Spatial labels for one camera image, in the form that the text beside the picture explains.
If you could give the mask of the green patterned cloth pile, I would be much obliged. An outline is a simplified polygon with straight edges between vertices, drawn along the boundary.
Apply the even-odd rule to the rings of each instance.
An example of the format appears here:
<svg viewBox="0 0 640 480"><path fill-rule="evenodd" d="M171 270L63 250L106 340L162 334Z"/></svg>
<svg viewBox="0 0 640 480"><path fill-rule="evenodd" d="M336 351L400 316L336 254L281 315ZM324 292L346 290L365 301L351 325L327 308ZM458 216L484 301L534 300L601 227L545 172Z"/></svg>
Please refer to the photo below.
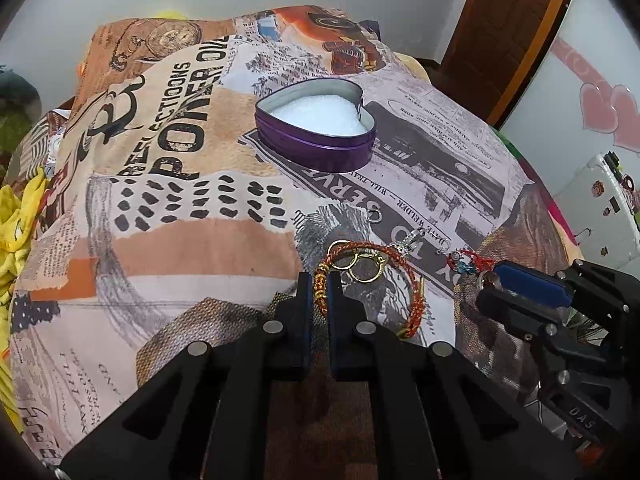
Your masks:
<svg viewBox="0 0 640 480"><path fill-rule="evenodd" d="M4 64L0 70L1 173L9 168L10 159L38 119L40 96L36 88Z"/></svg>

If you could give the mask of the white wardrobe sliding door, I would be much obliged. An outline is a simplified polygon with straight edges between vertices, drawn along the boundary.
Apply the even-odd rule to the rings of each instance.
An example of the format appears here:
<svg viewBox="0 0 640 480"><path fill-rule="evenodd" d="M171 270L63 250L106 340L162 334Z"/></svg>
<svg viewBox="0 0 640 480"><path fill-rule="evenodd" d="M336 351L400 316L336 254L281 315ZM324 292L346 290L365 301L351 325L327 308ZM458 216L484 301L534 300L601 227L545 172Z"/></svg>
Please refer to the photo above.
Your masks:
<svg viewBox="0 0 640 480"><path fill-rule="evenodd" d="M570 0L501 132L553 194L609 151L639 180L639 34L614 0Z"/></svg>

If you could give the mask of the yellow headboard tube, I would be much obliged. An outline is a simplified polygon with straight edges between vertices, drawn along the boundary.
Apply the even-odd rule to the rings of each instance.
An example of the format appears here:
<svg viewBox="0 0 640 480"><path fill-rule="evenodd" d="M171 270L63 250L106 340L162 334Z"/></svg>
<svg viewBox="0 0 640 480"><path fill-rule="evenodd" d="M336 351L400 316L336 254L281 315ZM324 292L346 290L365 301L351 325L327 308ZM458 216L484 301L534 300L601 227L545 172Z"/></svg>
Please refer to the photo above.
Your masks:
<svg viewBox="0 0 640 480"><path fill-rule="evenodd" d="M160 12L156 12L152 15L152 18L157 18L158 20L187 20L188 17L183 13L180 13L175 10L163 10Z"/></svg>

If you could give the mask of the yellow cloth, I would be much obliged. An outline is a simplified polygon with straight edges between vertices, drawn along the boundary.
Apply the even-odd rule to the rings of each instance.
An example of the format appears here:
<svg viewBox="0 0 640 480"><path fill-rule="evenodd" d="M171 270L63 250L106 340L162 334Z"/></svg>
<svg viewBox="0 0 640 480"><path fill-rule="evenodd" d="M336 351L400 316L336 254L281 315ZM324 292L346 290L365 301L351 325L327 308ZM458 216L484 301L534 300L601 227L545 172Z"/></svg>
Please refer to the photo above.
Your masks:
<svg viewBox="0 0 640 480"><path fill-rule="evenodd" d="M11 301L17 278L24 270L30 253L32 230L48 183L43 168L38 167L21 196L16 195L8 184L1 188L1 404L18 432L23 430L23 425L17 413L9 361Z"/></svg>

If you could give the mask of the white stickered case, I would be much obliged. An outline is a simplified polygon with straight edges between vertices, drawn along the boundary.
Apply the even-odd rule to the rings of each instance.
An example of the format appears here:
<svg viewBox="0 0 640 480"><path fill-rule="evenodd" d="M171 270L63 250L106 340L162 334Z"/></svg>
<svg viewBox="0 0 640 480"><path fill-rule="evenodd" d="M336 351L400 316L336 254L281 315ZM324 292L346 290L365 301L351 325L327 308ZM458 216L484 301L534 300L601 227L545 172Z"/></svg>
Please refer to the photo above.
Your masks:
<svg viewBox="0 0 640 480"><path fill-rule="evenodd" d="M639 257L639 228L623 185L597 154L554 196L582 255L621 269Z"/></svg>

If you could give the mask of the brown wooden door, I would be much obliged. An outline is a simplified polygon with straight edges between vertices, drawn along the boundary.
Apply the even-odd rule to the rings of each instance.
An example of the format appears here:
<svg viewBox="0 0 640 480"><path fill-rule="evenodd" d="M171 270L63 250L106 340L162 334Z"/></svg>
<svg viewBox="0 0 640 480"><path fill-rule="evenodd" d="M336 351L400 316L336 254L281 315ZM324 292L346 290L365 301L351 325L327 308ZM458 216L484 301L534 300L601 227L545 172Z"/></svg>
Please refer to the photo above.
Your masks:
<svg viewBox="0 0 640 480"><path fill-rule="evenodd" d="M465 0L440 90L495 126L544 55L568 0Z"/></svg>

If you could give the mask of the printed collage bed blanket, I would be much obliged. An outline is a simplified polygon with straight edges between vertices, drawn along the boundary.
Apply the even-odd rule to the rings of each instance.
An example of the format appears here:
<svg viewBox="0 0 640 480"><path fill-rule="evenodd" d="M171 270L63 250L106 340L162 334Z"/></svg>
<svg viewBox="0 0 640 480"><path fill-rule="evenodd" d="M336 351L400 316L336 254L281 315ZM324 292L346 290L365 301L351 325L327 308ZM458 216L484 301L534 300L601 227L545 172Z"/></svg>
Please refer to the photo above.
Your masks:
<svg viewBox="0 0 640 480"><path fill-rule="evenodd" d="M304 168L267 148L259 99L311 78L358 84L376 137L366 166ZM416 344L451 342L515 400L537 373L524 344L473 308L448 269L469 248L552 272L567 252L540 189L480 118L409 72L347 16L287 6L222 22L101 26L58 144L12 304L18 426L58 464L191 337L235 340L336 240L390 244L426 281Z"/></svg>

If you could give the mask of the silver charm pendant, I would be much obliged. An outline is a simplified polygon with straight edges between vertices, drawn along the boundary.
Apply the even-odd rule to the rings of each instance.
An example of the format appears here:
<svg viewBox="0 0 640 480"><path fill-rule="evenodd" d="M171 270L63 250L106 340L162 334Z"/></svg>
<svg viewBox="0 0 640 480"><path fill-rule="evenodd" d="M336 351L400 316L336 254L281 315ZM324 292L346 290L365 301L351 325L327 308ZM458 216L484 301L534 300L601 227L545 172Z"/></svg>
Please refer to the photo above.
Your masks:
<svg viewBox="0 0 640 480"><path fill-rule="evenodd" d="M399 255L405 257L413 251L413 247L416 246L416 243L422 237L424 237L424 234L424 228L413 229L412 231L409 231L402 240L396 240L396 242L393 242L390 246L392 246Z"/></svg>

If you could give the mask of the purple heart-shaped tin box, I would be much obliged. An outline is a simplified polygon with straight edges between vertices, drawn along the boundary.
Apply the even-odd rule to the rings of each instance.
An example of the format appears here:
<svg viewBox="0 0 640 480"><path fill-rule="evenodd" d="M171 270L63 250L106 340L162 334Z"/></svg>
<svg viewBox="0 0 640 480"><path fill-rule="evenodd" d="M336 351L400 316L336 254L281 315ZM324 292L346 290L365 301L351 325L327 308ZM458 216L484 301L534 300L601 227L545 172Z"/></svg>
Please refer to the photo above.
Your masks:
<svg viewBox="0 0 640 480"><path fill-rule="evenodd" d="M363 107L363 90L340 78L308 79L257 101L259 139L309 169L342 174L366 166L376 123Z"/></svg>

